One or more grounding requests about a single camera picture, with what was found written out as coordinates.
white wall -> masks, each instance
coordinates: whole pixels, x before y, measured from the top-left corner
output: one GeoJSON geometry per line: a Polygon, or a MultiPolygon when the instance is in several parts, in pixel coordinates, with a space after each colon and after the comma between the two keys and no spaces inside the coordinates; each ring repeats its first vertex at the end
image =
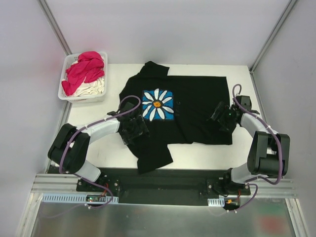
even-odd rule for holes
{"type": "Polygon", "coordinates": [[[291,137],[289,178],[316,235],[316,1],[300,0],[254,78],[268,122],[291,137]]]}
{"type": "Polygon", "coordinates": [[[63,103],[65,57],[35,0],[0,1],[0,236],[14,236],[63,103]]]}
{"type": "Polygon", "coordinates": [[[253,64],[289,0],[47,0],[72,52],[110,63],[253,64]]]}

reflective metal surface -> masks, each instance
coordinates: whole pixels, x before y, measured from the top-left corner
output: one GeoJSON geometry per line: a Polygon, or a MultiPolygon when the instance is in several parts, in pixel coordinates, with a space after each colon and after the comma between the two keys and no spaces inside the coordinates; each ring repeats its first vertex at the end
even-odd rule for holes
{"type": "MultiPolygon", "coordinates": [[[[39,213],[52,216],[73,206],[42,203],[39,213]]],[[[114,204],[99,210],[80,206],[52,219],[40,215],[34,237],[295,236],[284,199],[258,198],[237,214],[221,207],[114,204]]]]}

blue square graphic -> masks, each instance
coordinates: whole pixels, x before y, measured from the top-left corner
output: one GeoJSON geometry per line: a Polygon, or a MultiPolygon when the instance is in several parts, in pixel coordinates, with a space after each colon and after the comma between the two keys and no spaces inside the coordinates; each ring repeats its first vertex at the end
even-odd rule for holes
{"type": "Polygon", "coordinates": [[[143,118],[149,121],[174,120],[173,93],[168,90],[144,90],[142,97],[143,118]]]}

white laundry basket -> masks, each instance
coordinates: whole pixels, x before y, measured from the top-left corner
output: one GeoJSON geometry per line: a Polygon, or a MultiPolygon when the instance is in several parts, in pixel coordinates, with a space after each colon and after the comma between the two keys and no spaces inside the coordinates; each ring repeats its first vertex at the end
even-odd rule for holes
{"type": "Polygon", "coordinates": [[[108,76],[108,55],[106,52],[98,52],[101,57],[104,59],[104,91],[103,93],[97,94],[97,95],[84,95],[84,96],[67,96],[65,94],[64,88],[61,85],[61,82],[63,79],[67,80],[67,74],[66,70],[75,62],[78,60],[78,57],[81,53],[75,53],[68,55],[65,58],[63,70],[61,72],[60,82],[59,82],[59,89],[58,89],[58,98],[61,100],[68,100],[69,102],[75,104],[75,103],[86,103],[86,102],[97,102],[97,101],[103,101],[105,98],[105,93],[107,91],[107,76],[108,76]]]}

daisy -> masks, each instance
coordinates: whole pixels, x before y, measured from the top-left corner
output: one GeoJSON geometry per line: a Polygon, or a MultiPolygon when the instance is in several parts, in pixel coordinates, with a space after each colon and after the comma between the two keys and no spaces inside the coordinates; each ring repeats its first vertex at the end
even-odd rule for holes
{"type": "Polygon", "coordinates": [[[159,119],[166,119],[166,112],[170,114],[174,113],[172,108],[165,105],[165,103],[172,100],[172,96],[165,97],[168,92],[167,90],[163,91],[161,94],[160,92],[161,91],[159,91],[158,88],[154,90],[154,97],[149,92],[144,92],[144,96],[148,101],[142,102],[143,105],[147,105],[143,112],[143,117],[151,111],[149,114],[149,121],[154,119],[156,113],[159,115],[159,119]]]}

